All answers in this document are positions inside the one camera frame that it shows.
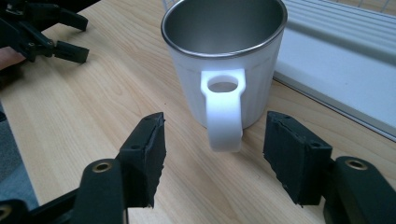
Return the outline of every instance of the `wood grain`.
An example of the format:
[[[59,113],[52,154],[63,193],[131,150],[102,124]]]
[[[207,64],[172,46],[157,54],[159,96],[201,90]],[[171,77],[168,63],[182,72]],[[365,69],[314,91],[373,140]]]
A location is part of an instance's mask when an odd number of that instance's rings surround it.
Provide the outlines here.
[[[84,10],[84,33],[45,34],[90,49],[75,64],[38,58],[1,91],[40,203],[78,187],[90,162],[114,158],[148,114],[163,111],[167,157],[155,208],[132,223],[324,223],[321,206],[292,203],[262,158],[265,114],[244,130],[239,153],[215,153],[187,107],[161,37],[159,0],[106,0]],[[396,143],[273,82],[267,110],[289,114],[334,147],[374,164],[396,188]]]

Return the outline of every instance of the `gray fabric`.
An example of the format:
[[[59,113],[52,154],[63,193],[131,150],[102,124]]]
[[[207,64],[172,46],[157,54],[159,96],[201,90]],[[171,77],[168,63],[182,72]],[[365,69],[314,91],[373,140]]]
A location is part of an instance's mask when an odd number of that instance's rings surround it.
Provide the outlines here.
[[[0,122],[0,181],[9,176],[21,164],[21,156],[8,121],[4,120]]]
[[[20,199],[26,202],[29,210],[38,207],[32,185],[23,164],[0,183],[0,201]]]
[[[29,209],[38,206],[7,120],[0,122],[0,201],[20,199]]]

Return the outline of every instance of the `wooden table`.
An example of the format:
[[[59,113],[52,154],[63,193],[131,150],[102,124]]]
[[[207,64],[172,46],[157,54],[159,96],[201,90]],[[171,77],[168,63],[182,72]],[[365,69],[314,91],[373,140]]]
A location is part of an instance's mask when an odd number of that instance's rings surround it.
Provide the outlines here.
[[[155,208],[138,223],[323,223],[321,206],[292,203],[262,157],[265,114],[245,129],[239,153],[215,153],[187,107],[161,36],[160,0],[106,0],[81,14],[80,32],[45,32],[90,49],[84,64],[40,57],[1,100],[40,203],[78,187],[90,162],[114,158],[135,125],[163,111],[167,157]],[[289,114],[333,146],[374,164],[396,188],[396,143],[273,82],[267,110]]]

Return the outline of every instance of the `handle hole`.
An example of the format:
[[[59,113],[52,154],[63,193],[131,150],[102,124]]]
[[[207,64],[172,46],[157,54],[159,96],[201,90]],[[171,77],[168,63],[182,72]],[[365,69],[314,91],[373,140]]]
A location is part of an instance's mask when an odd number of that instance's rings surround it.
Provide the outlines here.
[[[210,85],[208,88],[213,92],[230,92],[236,90],[238,85],[232,82],[217,82]]]

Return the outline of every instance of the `brass rivet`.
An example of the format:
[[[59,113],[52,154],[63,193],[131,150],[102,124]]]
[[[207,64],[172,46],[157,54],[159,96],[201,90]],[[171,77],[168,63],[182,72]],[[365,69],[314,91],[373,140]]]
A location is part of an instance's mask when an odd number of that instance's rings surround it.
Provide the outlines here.
[[[96,164],[95,166],[93,166],[92,170],[96,173],[102,173],[102,172],[106,172],[109,169],[111,169],[111,163],[110,162],[101,162],[99,164]]]
[[[3,204],[0,206],[0,221],[3,219],[6,219],[6,217],[11,214],[12,207],[9,206],[8,204]]]
[[[347,160],[346,161],[346,165],[349,166],[350,168],[353,168],[355,170],[367,170],[368,167],[366,164],[364,164],[361,161],[357,161],[357,160]]]

